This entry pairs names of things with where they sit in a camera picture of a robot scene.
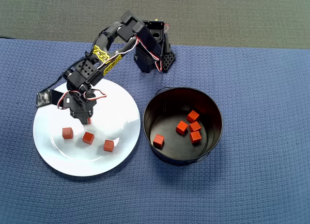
mounting hole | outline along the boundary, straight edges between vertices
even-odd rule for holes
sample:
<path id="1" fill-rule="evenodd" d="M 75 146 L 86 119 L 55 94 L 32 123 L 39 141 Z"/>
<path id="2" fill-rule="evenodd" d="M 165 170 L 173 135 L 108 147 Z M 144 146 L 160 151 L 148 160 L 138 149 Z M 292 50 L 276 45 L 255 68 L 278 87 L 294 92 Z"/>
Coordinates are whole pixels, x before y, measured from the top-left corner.
<path id="1" fill-rule="evenodd" d="M 157 32 L 154 32 L 154 33 L 152 33 L 152 36 L 155 37 L 155 38 L 159 38 L 159 37 L 160 37 L 160 34 L 157 33 Z"/>

yellow sticker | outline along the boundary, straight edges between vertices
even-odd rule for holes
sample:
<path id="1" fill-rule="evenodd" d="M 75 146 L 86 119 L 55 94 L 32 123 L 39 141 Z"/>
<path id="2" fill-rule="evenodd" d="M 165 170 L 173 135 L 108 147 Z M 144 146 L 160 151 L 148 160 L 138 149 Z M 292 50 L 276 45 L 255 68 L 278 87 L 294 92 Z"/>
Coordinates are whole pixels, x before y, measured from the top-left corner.
<path id="1" fill-rule="evenodd" d="M 93 48 L 93 53 L 96 54 L 99 60 L 102 61 L 103 63 L 110 58 L 110 56 L 108 56 L 106 52 L 101 50 L 99 46 L 96 45 Z"/>
<path id="2" fill-rule="evenodd" d="M 108 65 L 106 69 L 103 71 L 103 76 L 105 76 L 121 59 L 122 56 L 118 55 L 117 58 L 113 62 L 111 62 L 110 65 Z"/>

wooden block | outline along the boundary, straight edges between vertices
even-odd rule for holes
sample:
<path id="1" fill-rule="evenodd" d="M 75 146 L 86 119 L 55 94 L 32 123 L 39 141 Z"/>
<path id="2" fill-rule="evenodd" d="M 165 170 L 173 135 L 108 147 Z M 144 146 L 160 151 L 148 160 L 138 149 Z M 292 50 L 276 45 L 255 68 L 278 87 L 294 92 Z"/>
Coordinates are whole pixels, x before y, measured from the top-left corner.
<path id="1" fill-rule="evenodd" d="M 165 140 L 164 136 L 157 134 L 154 138 L 153 146 L 158 148 L 158 149 L 161 149 L 163 147 L 164 140 Z"/>
<path id="2" fill-rule="evenodd" d="M 105 144 L 103 145 L 103 149 L 105 151 L 112 152 L 114 148 L 114 141 L 105 140 Z"/>
<path id="3" fill-rule="evenodd" d="M 71 128 L 62 128 L 62 137 L 64 139 L 72 139 L 73 138 L 73 130 Z"/>
<path id="4" fill-rule="evenodd" d="M 201 128 L 202 127 L 199 125 L 198 121 L 195 121 L 189 125 L 189 130 L 191 132 L 199 131 L 199 130 L 201 130 Z"/>
<path id="5" fill-rule="evenodd" d="M 180 123 L 178 124 L 178 126 L 176 127 L 176 131 L 179 134 L 184 134 L 186 129 L 187 129 L 188 124 L 186 124 L 184 121 L 180 121 Z"/>
<path id="6" fill-rule="evenodd" d="M 202 139 L 199 131 L 190 133 L 189 137 L 190 137 L 190 140 L 192 141 L 193 144 L 200 142 L 200 140 Z"/>
<path id="7" fill-rule="evenodd" d="M 197 121 L 198 120 L 198 117 L 199 117 L 199 114 L 198 113 L 196 113 L 194 110 L 193 111 L 191 111 L 190 113 L 189 113 L 189 115 L 187 116 L 187 120 L 189 121 L 189 122 L 195 122 L 195 121 Z"/>
<path id="8" fill-rule="evenodd" d="M 83 142 L 91 145 L 93 143 L 94 139 L 95 139 L 95 136 L 92 133 L 85 132 L 82 140 L 83 140 Z"/>

robotic arm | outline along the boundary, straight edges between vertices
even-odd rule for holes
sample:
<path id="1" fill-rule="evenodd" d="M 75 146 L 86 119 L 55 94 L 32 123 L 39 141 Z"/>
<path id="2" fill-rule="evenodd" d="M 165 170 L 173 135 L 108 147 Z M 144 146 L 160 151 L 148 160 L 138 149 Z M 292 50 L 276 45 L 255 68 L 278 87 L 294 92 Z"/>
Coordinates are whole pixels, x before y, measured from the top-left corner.
<path id="1" fill-rule="evenodd" d="M 126 44 L 123 48 L 110 53 L 109 48 L 116 37 Z M 68 67 L 58 80 L 37 94 L 36 106 L 57 105 L 61 109 L 70 109 L 70 115 L 78 118 L 83 125 L 89 123 L 93 115 L 96 100 L 95 86 L 129 51 L 136 47 L 134 60 L 142 72 L 149 73 L 153 68 L 167 73 L 175 60 L 164 33 L 164 22 L 141 21 L 130 12 L 126 12 L 122 21 L 115 22 L 99 33 L 93 42 L 92 50 Z M 61 78 L 67 80 L 68 92 L 61 93 L 52 89 Z"/>

red cube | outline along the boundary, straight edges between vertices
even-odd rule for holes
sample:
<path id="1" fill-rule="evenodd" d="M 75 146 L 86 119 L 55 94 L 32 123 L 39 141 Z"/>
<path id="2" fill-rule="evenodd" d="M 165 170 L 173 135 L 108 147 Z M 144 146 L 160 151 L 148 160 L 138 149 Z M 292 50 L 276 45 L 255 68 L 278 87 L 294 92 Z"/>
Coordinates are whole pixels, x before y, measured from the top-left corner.
<path id="1" fill-rule="evenodd" d="M 178 126 L 176 127 L 176 131 L 179 134 L 184 134 L 186 129 L 187 129 L 188 124 L 186 124 L 184 121 L 180 121 L 180 123 L 178 124 Z"/>
<path id="2" fill-rule="evenodd" d="M 83 142 L 91 145 L 93 143 L 94 139 L 95 139 L 95 136 L 92 133 L 85 132 L 82 140 L 83 140 Z"/>
<path id="3" fill-rule="evenodd" d="M 195 121 L 189 125 L 189 130 L 191 132 L 199 131 L 199 130 L 201 130 L 201 128 L 202 127 L 199 125 L 198 121 Z"/>
<path id="4" fill-rule="evenodd" d="M 191 112 L 189 113 L 189 115 L 187 116 L 187 120 L 188 120 L 189 122 L 194 122 L 194 121 L 197 121 L 197 120 L 198 120 L 198 117 L 199 117 L 199 114 L 196 113 L 196 112 L 193 110 L 193 111 L 191 111 Z"/>
<path id="5" fill-rule="evenodd" d="M 105 151 L 112 152 L 114 148 L 114 141 L 105 140 L 105 144 L 103 145 L 103 149 Z"/>
<path id="6" fill-rule="evenodd" d="M 62 128 L 62 137 L 63 139 L 73 138 L 73 130 L 71 128 Z"/>
<path id="7" fill-rule="evenodd" d="M 165 137 L 157 134 L 153 140 L 154 147 L 161 149 L 164 144 Z"/>
<path id="8" fill-rule="evenodd" d="M 202 139 L 199 131 L 191 132 L 189 137 L 193 144 L 200 142 L 200 140 Z"/>

